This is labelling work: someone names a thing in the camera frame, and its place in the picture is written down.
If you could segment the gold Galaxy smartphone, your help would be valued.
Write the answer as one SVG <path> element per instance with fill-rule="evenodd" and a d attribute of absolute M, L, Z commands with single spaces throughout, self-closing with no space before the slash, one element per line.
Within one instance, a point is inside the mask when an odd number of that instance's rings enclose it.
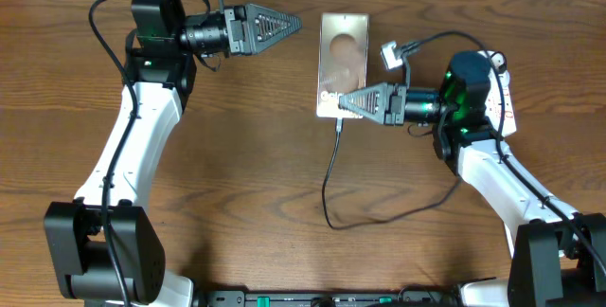
<path fill-rule="evenodd" d="M 366 84 L 369 15 L 323 13 L 320 29 L 316 115 L 361 118 L 339 107 L 339 99 Z"/>

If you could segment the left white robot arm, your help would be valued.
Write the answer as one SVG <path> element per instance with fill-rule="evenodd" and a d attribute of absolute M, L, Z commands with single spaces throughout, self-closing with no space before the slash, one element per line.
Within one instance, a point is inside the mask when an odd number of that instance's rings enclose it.
<path fill-rule="evenodd" d="M 45 236 L 61 294 L 88 306 L 202 306 L 194 281 L 170 272 L 148 216 L 155 172 L 199 66 L 252 56 L 301 20 L 256 4 L 188 15 L 181 0 L 131 0 L 135 27 L 117 63 L 123 90 L 97 165 L 69 202 L 53 202 Z"/>

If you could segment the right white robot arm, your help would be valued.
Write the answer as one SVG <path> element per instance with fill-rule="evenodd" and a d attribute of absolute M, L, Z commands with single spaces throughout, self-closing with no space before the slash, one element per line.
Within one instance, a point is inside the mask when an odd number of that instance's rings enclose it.
<path fill-rule="evenodd" d="M 500 52 L 455 54 L 437 90 L 383 82 L 339 107 L 385 126 L 432 125 L 437 157 L 475 188 L 502 220 L 511 256 L 503 280 L 460 284 L 458 306 L 602 306 L 605 217 L 583 214 L 543 186 L 512 154 L 509 73 Z"/>

